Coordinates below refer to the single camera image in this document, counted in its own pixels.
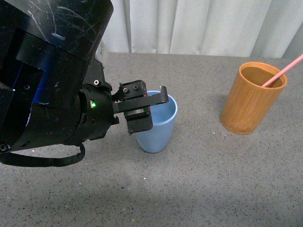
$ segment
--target speckled gray surface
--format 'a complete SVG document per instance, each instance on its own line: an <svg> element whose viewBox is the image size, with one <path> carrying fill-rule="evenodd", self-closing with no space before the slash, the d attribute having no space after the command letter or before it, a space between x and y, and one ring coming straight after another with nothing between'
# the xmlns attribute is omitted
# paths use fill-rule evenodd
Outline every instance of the speckled gray surface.
<svg viewBox="0 0 303 227"><path fill-rule="evenodd" d="M303 65L248 136L228 132L219 114L238 67L257 60L158 54L110 54L105 70L119 82L166 85L178 103L175 129L158 154L144 153L112 126L87 141L83 161L63 168L0 165L0 226L161 227L303 226ZM62 157L75 147L24 151Z"/></svg>

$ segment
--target cup rim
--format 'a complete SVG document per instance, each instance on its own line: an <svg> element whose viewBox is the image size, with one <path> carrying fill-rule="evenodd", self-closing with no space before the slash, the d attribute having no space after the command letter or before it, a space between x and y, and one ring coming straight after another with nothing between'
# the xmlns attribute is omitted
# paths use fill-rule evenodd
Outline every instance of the cup rim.
<svg viewBox="0 0 303 227"><path fill-rule="evenodd" d="M242 65L239 67L239 74L240 74L240 76L241 76L246 82L248 82L248 83L250 83L250 84L252 84L252 85L254 85L254 86L256 86L256 87L262 88L262 89L276 90L276 89L283 89L283 88L286 86L286 84L288 83L288 79L287 79L287 76L286 76L285 74L283 74L283 75L280 77L280 78L282 78L282 77L284 78L285 83L282 84L282 86L279 86L279 87L262 87L262 86L260 86L260 85L257 85L257 84L252 83L251 81L249 81L248 79L246 79L246 78L243 76L242 70L243 70L244 68L247 68L247 67L257 67L258 65L259 65L259 66L260 66L260 65L264 66L263 70L266 70L266 69L271 68L271 69L277 70L277 73L281 71L281 70L278 69L277 67L272 66L272 65L267 64L267 63L263 63L263 62L259 62L259 61L249 61L249 62L246 62L246 63L242 64Z"/></svg>
<svg viewBox="0 0 303 227"><path fill-rule="evenodd" d="M149 92L160 93L160 91L147 91L147 95L148 95ZM176 102L176 100L175 100L171 95L168 94L168 96L171 98L171 100L172 100L172 101L174 102L174 104L175 104L176 109L175 109L174 114L173 114L169 119L167 119L167 120L165 120L165 121L163 121L163 122L160 122L160 123L152 123L153 125L159 126L159 125L166 124L166 123L170 122L172 119L174 119L175 116L177 115L177 112L178 112L178 105L177 105L177 102Z"/></svg>

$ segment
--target curtain fold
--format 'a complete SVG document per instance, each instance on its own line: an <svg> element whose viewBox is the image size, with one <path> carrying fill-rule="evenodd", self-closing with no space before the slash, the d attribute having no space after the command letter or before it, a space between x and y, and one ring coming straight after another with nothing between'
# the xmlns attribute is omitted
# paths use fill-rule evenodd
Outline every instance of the curtain fold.
<svg viewBox="0 0 303 227"><path fill-rule="evenodd" d="M110 52L261 56L302 54L302 0L112 0Z"/></svg>

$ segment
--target wooden cup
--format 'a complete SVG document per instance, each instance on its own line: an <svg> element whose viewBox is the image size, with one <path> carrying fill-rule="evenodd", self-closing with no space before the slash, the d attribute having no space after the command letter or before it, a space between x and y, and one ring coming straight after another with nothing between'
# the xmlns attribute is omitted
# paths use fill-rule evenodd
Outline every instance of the wooden cup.
<svg viewBox="0 0 303 227"><path fill-rule="evenodd" d="M261 87L279 71L261 62L240 66L220 116L227 130L247 135L256 129L287 84L284 74L269 87Z"/></svg>

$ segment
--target blue cup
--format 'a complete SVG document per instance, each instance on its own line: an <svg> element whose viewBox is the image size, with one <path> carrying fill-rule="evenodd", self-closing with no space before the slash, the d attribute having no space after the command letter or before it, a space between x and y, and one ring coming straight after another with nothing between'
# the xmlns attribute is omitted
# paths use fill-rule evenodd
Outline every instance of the blue cup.
<svg viewBox="0 0 303 227"><path fill-rule="evenodd" d="M160 91L148 91L148 96ZM153 127L151 130L135 133L143 150L149 153L162 151L169 142L178 111L177 102L169 95L169 102L151 106Z"/></svg>

